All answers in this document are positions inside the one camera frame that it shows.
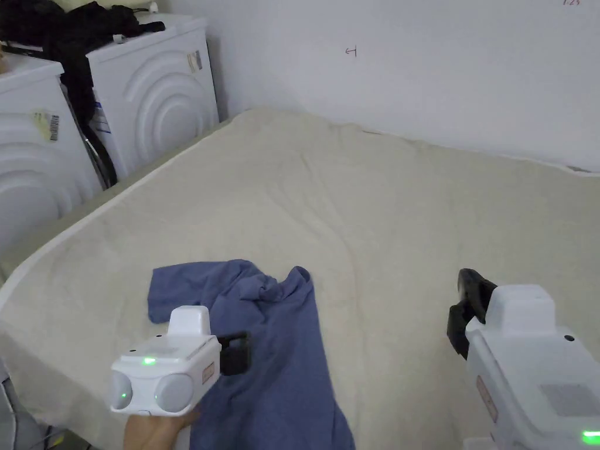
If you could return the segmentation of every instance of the cable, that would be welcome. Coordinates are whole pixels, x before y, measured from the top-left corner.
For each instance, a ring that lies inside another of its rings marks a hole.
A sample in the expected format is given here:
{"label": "cable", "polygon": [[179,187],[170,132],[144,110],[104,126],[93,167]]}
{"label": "cable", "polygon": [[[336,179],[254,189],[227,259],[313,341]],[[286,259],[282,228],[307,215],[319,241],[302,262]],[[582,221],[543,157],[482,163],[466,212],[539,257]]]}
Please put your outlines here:
{"label": "cable", "polygon": [[64,433],[64,432],[65,432],[65,430],[58,430],[58,431],[55,431],[54,433],[47,434],[47,435],[45,435],[45,436],[44,436],[44,439],[42,439],[42,440],[39,440],[38,442],[36,442],[35,444],[31,445],[30,447],[27,447],[27,449],[26,449],[26,450],[31,450],[33,447],[36,447],[36,446],[38,446],[39,444],[42,444],[42,443],[44,443],[44,441],[45,441],[46,439],[49,439],[49,438],[51,438],[52,436],[56,436],[57,434],[62,434],[62,433]]}
{"label": "cable", "polygon": [[[6,402],[7,402],[8,406],[10,407],[11,416],[13,416],[13,419],[14,419],[13,450],[15,450],[16,445],[17,445],[17,434],[19,432],[17,416],[23,416],[24,418],[27,418],[28,420],[32,421],[36,426],[37,426],[37,422],[35,421],[35,419],[33,417],[31,417],[31,415],[29,413],[27,413],[25,411],[21,412],[21,411],[14,410],[13,403],[10,401],[10,397],[8,396],[8,393],[6,392],[6,386],[4,385],[4,383],[0,383],[0,384],[2,385],[2,392],[4,393]],[[47,442],[47,439],[50,439],[52,436],[55,436],[57,434],[64,433],[64,431],[65,430],[58,429],[58,430],[54,431],[53,433],[46,432],[46,435],[41,440],[39,440],[38,442],[35,442],[31,446],[27,447],[26,450],[31,450],[32,448],[38,446],[39,444],[44,444]]]}
{"label": "cable", "polygon": [[8,404],[8,407],[10,408],[10,413],[13,416],[13,450],[14,450],[14,446],[17,445],[17,413],[14,410],[13,407],[13,403],[10,401],[10,397],[8,396],[7,392],[6,392],[6,386],[4,386],[4,383],[2,383],[2,392],[4,393],[4,397],[6,398],[6,403]]}

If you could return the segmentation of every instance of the pile of clothes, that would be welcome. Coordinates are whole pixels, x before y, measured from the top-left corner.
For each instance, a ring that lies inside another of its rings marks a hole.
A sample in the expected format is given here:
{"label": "pile of clothes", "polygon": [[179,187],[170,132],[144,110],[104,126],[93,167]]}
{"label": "pile of clothes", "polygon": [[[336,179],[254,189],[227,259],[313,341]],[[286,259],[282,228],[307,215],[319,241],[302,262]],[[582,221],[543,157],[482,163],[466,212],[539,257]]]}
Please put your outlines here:
{"label": "pile of clothes", "polygon": [[108,186],[117,182],[116,172],[108,152],[89,127],[95,99],[86,55],[112,42],[114,35],[135,37],[165,29],[162,22],[140,24],[135,12],[138,10],[118,5],[106,9],[96,2],[65,12],[51,0],[0,0],[0,40],[6,43],[5,50],[62,64],[61,81],[67,87],[75,119],[98,155],[95,162]]}

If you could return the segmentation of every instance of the white wall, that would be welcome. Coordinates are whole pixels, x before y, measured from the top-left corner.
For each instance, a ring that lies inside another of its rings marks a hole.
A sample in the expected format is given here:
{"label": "white wall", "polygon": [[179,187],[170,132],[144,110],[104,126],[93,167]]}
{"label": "white wall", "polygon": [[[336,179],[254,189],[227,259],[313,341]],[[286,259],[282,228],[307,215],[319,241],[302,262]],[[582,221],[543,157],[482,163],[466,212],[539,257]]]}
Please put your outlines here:
{"label": "white wall", "polygon": [[163,1],[210,21],[221,118],[307,110],[600,171],[598,0]]}

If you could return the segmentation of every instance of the bed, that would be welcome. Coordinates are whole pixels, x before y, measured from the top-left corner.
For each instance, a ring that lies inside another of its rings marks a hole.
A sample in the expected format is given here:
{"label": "bed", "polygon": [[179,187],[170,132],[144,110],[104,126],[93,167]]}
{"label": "bed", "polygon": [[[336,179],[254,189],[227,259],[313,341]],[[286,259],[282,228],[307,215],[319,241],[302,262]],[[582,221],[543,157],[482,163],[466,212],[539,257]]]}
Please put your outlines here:
{"label": "bed", "polygon": [[119,189],[2,262],[0,354],[21,402],[99,448],[122,442],[125,418],[104,403],[110,364],[165,330],[146,315],[164,265],[308,269],[359,449],[486,434],[445,335],[460,268],[541,284],[600,358],[596,177],[257,109]]}

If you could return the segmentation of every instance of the barcode label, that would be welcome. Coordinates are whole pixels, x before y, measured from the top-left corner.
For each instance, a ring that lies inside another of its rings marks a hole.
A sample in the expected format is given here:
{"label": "barcode label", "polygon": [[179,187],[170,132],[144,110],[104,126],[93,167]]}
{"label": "barcode label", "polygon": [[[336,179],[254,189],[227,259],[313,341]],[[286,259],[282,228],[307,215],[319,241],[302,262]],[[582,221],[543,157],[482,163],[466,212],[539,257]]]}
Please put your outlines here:
{"label": "barcode label", "polygon": [[52,118],[50,119],[50,140],[58,140],[58,121],[58,116],[52,115]]}
{"label": "barcode label", "polygon": [[192,73],[195,73],[197,70],[202,70],[202,59],[200,57],[200,50],[188,53],[187,57],[188,64],[190,65],[190,70]]}
{"label": "barcode label", "polygon": [[58,140],[58,129],[60,117],[45,110],[36,110],[31,113],[35,127],[45,140],[56,142]]}

